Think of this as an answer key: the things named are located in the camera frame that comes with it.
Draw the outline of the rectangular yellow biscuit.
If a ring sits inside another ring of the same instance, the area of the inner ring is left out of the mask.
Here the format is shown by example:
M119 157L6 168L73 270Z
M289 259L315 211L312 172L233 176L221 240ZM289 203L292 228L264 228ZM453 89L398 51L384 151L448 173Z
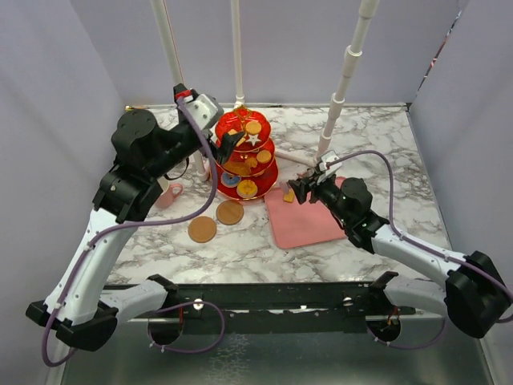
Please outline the rectangular yellow biscuit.
M237 131L235 129L232 129L229 132L227 132L227 135L228 142L230 144L234 144L237 147L246 141L245 137L247 133L245 131Z

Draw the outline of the square cracker biscuit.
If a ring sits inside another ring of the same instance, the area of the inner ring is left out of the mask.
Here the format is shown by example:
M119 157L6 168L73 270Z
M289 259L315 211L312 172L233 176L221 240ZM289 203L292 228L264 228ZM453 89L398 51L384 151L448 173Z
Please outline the square cracker biscuit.
M295 199L294 193L290 192L283 196L283 201L288 203L293 203Z

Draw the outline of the pink serving tray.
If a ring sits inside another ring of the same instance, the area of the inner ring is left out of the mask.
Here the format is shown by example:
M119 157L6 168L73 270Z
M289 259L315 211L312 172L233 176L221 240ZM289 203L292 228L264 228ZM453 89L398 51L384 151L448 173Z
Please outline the pink serving tray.
M265 196L265 204L273 239L280 249L314 245L345 238L329 210L320 202L299 205L283 200L280 188L272 188Z

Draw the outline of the metal tongs pink tips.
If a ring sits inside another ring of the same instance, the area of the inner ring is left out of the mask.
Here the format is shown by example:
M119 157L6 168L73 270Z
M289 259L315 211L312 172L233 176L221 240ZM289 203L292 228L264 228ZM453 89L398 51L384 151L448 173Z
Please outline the metal tongs pink tips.
M288 196L290 193L293 193L293 190L289 187L287 182L281 181L279 183L280 189L283 193L283 196Z

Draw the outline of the blue frosted donut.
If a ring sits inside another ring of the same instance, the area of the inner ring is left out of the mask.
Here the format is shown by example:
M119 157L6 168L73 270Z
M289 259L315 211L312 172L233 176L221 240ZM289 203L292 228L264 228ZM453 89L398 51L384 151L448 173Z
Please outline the blue frosted donut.
M241 177L238 175L233 175L229 172L224 172L221 175L220 182L227 188L236 188L237 185L241 182Z

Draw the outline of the brown croissant bread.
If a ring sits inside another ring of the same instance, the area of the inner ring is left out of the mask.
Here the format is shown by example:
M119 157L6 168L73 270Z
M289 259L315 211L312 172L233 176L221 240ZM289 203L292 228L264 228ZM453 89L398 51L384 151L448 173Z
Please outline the brown croissant bread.
M237 162L237 161L227 161L225 164L222 165L222 169L226 172L229 172L233 175L238 176L251 176L252 170L249 165L247 165L245 162Z

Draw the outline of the pink mug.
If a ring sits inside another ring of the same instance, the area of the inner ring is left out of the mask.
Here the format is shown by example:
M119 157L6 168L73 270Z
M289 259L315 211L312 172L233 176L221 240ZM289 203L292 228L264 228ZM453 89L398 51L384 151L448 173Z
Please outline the pink mug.
M156 200L155 207L158 209L167 209L183 192L184 186L180 183L171 183L166 179L159 179L158 182L162 189L162 193Z

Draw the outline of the star gingerbread cookie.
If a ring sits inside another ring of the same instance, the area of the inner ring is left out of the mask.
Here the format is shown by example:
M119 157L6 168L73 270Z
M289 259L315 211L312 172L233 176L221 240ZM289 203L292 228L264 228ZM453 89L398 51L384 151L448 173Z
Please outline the star gingerbread cookie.
M259 138L258 134L254 134L254 135L248 134L246 142L251 144L252 146L255 146L256 144L261 142L261 139Z

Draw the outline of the red three-tier stand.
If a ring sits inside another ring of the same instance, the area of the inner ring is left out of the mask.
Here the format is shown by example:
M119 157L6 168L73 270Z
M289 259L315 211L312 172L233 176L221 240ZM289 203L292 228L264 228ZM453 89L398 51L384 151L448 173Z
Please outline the red three-tier stand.
M217 164L217 191L233 200L263 197L275 185L278 167L272 128L266 117L244 105L223 114L215 127L218 139L242 132L230 158Z

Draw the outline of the round biscuit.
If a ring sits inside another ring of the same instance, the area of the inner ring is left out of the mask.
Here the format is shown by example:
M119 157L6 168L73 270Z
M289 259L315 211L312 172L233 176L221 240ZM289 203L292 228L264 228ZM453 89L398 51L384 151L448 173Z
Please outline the round biscuit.
M246 123L244 129L249 135L254 136L261 132L262 127L258 121L249 121Z
M268 150L262 150L257 153L256 160L260 164L267 164L273 158L272 153Z

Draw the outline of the swirl butter cookie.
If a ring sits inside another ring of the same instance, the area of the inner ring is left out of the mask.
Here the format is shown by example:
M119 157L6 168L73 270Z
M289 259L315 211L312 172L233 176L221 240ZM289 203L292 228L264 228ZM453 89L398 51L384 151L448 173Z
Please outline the swirl butter cookie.
M250 168L255 168L259 165L259 162L254 157L248 157L244 160L244 163Z

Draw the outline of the yellow donut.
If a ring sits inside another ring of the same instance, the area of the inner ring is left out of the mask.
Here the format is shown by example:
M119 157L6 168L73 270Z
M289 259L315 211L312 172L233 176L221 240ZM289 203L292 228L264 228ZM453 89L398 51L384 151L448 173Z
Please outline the yellow donut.
M237 195L242 199L251 199L258 193L258 186L253 180L242 180L236 187Z

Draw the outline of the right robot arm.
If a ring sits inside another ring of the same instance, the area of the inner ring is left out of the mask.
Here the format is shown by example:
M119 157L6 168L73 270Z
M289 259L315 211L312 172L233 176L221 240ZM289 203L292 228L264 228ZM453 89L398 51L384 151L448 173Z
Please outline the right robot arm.
M422 280L394 275L368 294L370 308L385 314L397 307L426 310L449 318L464 334L482 338L511 307L511 297L492 260L436 247L409 237L372 209L364 180L304 176L289 180L299 204L321 202L359 249L388 257L423 275Z

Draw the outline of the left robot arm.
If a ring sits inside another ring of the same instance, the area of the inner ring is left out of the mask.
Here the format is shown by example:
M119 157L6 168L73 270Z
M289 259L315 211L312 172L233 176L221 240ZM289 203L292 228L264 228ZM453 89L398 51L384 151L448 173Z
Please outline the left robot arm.
M119 118L111 137L115 161L99 183L87 230L58 285L46 299L28 306L30 320L71 348L97 351L119 323L175 311L178 288L158 274L112 296L102 291L123 247L137 227L146 225L161 196L159 179L204 145L214 160L231 156L234 140L219 145L210 140L210 129L223 113L220 107L180 112L179 123L169 131L148 110L133 109Z

